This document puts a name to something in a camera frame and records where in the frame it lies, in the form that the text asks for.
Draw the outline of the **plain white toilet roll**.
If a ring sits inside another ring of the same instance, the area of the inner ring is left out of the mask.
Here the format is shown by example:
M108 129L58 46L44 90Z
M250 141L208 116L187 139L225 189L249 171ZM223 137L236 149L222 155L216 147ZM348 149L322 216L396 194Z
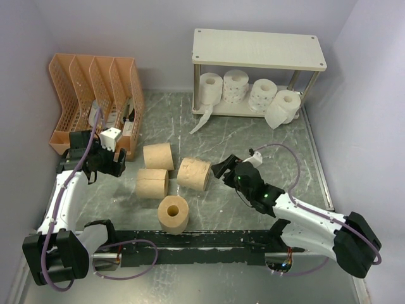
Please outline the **plain white toilet roll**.
M278 91L265 113L265 120L271 129L293 121L301 107L301 97L290 90Z

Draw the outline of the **floral toilet roll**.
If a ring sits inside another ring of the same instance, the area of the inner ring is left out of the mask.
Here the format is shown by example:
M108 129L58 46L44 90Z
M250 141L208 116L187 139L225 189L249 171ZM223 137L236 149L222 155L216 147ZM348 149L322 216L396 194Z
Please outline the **floral toilet roll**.
M249 89L249 76L242 70L229 70L223 77L222 99L229 104L243 102Z
M248 107L254 113L265 113L278 91L277 85L268 79L259 79L252 85Z

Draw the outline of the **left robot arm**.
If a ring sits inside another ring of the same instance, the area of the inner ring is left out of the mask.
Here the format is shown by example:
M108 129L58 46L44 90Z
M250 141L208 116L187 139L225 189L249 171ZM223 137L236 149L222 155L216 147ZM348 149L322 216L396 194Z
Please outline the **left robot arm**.
M72 285L83 279L97 251L116 249L118 236L110 220L95 220L77 232L78 204L99 173L120 177L125 171L127 151L117 148L122 132L114 127L95 134L90 130L69 134L70 147L56 167L54 194L44 220L22 244L34 282L59 291L59 282Z

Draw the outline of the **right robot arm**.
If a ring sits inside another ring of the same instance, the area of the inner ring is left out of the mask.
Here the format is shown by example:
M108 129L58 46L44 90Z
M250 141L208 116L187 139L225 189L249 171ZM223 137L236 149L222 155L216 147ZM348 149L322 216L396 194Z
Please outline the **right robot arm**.
M272 250L302 248L335 260L348 274L365 278L381 262L382 247L366 219L356 212L343 215L305 203L266 183L249 161L230 155L211 167L214 176L239 192L259 213L276 219L268 237Z

